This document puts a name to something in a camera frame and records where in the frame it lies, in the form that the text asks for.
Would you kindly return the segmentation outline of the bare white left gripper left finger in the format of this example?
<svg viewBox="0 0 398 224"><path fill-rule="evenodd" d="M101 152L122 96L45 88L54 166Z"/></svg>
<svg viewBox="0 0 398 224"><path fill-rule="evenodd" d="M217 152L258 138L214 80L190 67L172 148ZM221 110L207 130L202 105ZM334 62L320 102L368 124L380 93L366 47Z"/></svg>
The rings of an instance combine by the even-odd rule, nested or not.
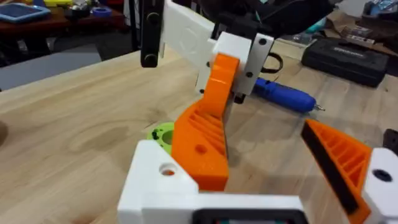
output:
<svg viewBox="0 0 398 224"><path fill-rule="evenodd" d="M118 204L119 223L190 223L198 184L153 140L141 140Z"/></svg>

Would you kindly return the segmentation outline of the orange white left gripper right finger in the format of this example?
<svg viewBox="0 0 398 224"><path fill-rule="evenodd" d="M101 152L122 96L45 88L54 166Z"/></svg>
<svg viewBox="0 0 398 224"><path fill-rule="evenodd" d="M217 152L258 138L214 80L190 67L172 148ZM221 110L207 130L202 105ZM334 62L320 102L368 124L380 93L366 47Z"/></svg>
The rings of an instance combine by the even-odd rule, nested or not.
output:
<svg viewBox="0 0 398 224"><path fill-rule="evenodd" d="M301 137L350 223L397 223L397 131L380 147L307 119Z"/></svg>

